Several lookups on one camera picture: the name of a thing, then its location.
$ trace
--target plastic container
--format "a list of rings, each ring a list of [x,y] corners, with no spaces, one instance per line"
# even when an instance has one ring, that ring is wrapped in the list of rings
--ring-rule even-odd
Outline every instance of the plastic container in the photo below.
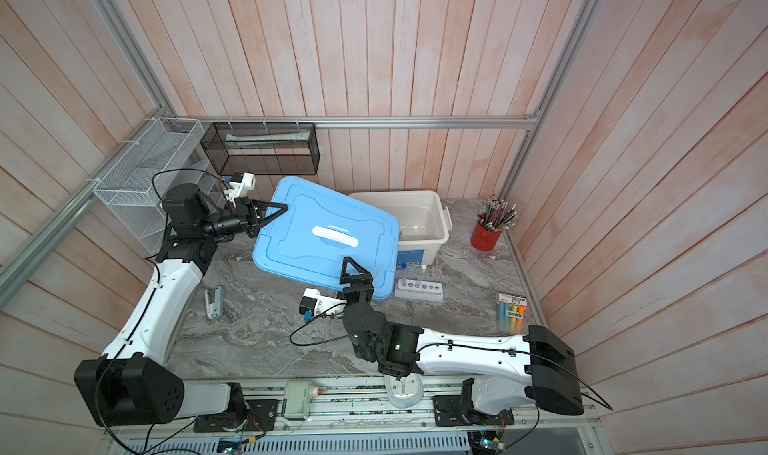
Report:
[[[391,213],[400,224],[397,266],[431,265],[437,250],[448,240],[453,228],[451,214],[440,202],[437,192],[357,192],[353,199]]]
[[[259,233],[256,266],[309,285],[341,291],[344,257],[373,275],[373,299],[395,285],[398,222],[391,214],[299,177],[283,177],[273,202],[288,205]]]
[[[488,231],[480,226],[480,222],[475,224],[475,231],[469,243],[479,251],[491,251],[496,247],[498,238],[502,236],[503,231]]]

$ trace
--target test tube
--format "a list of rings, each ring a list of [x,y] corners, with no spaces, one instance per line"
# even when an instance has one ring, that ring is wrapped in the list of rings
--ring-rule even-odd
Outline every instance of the test tube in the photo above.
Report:
[[[418,280],[416,281],[416,287],[421,288],[422,287],[422,280],[424,280],[424,274],[427,271],[427,266],[422,265],[422,270],[418,273]]]

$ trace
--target white plastic storage box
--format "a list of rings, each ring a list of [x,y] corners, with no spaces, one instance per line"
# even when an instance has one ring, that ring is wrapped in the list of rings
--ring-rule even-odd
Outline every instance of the white plastic storage box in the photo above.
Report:
[[[448,207],[444,209],[440,196],[431,190],[357,192],[350,197],[389,212],[400,222],[398,268],[403,263],[431,265],[453,228]]]

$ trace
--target white device module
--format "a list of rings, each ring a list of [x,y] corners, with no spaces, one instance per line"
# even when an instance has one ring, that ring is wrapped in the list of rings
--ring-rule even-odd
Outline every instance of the white device module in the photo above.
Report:
[[[234,203],[238,197],[245,197],[248,192],[253,190],[256,186],[256,177],[253,173],[244,173],[242,179],[231,179],[229,182],[229,189],[226,191],[226,199],[230,203]]]

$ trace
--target lid handle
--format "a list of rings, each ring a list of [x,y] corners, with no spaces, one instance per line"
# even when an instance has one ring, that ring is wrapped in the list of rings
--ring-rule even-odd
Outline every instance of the lid handle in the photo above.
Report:
[[[316,235],[322,239],[338,241],[339,243],[349,245],[350,247],[357,247],[359,244],[356,238],[351,237],[346,233],[341,233],[340,231],[327,229],[326,227],[312,227],[312,235]]]

